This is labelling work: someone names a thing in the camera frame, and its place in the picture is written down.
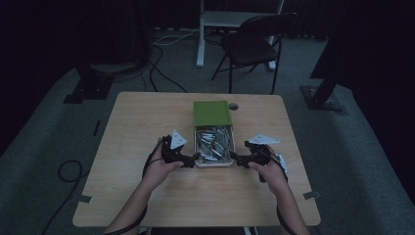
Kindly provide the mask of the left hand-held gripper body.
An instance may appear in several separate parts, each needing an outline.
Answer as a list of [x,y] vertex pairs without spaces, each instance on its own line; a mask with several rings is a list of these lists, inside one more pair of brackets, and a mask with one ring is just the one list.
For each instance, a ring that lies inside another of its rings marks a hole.
[[161,156],[167,163],[181,162],[185,164],[185,157],[180,153],[187,140],[177,131],[164,136],[161,140]]

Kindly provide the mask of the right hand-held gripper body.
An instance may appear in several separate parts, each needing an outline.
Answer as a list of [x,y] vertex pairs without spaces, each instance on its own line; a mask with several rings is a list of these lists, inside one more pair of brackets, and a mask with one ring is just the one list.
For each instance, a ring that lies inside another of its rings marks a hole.
[[242,166],[248,167],[250,162],[259,165],[267,165],[269,162],[275,162],[267,145],[277,143],[279,143],[278,138],[258,133],[255,137],[245,142],[245,146],[250,150],[250,154],[243,156]]

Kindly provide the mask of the green box sleeve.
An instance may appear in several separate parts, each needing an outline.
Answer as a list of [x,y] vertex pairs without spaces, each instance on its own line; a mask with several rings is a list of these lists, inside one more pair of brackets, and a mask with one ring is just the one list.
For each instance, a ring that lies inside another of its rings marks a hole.
[[195,126],[231,125],[232,118],[227,101],[193,103]]

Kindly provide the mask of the person's left hand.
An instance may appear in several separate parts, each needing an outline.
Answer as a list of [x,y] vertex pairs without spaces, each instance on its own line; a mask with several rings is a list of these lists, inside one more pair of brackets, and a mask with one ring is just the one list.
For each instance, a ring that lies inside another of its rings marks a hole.
[[161,141],[159,141],[156,148],[146,160],[141,183],[145,188],[154,190],[164,182],[171,172],[181,166],[183,166],[181,162],[167,164],[163,160],[161,156]]

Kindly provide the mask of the person's right hand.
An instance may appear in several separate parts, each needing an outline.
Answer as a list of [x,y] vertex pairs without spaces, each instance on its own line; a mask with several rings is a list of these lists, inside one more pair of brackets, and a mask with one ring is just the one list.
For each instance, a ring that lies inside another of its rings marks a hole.
[[270,146],[267,146],[267,149],[270,152],[270,162],[267,165],[250,162],[249,167],[263,176],[270,191],[279,198],[288,192],[289,186],[283,170],[274,157],[274,150]]

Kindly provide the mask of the black stand base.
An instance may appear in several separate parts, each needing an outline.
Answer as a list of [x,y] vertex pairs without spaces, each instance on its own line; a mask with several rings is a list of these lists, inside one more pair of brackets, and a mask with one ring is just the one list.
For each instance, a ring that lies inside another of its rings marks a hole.
[[84,100],[106,100],[112,87],[112,75],[99,75],[89,65],[75,67],[80,79],[65,99],[65,104],[81,104]]

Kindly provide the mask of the black folding chair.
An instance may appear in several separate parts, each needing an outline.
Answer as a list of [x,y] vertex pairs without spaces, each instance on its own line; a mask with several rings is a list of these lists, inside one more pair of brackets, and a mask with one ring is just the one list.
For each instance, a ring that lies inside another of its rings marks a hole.
[[292,33],[298,14],[291,12],[281,15],[258,16],[244,21],[236,32],[224,35],[220,46],[224,55],[211,79],[220,72],[228,72],[228,92],[233,88],[233,70],[275,62],[270,94],[275,91],[282,51],[282,39]]

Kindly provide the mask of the black stand with base plate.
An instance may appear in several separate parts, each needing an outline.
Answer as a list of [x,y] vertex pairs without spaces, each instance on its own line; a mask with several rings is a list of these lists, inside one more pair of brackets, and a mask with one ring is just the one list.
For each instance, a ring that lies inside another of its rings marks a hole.
[[343,71],[342,56],[336,47],[336,39],[329,37],[310,76],[311,78],[321,78],[320,85],[303,85],[300,88],[304,101],[310,110],[332,111],[335,113],[345,111],[345,107],[339,103],[334,94]]

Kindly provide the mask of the white desk frame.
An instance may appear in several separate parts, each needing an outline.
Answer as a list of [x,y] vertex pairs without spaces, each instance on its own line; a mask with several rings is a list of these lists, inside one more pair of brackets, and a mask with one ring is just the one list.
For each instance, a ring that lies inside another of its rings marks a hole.
[[227,12],[227,11],[207,11],[205,9],[205,0],[200,0],[199,16],[199,45],[196,67],[202,68],[205,64],[205,27],[239,27],[245,20],[261,16],[261,13],[254,12]]

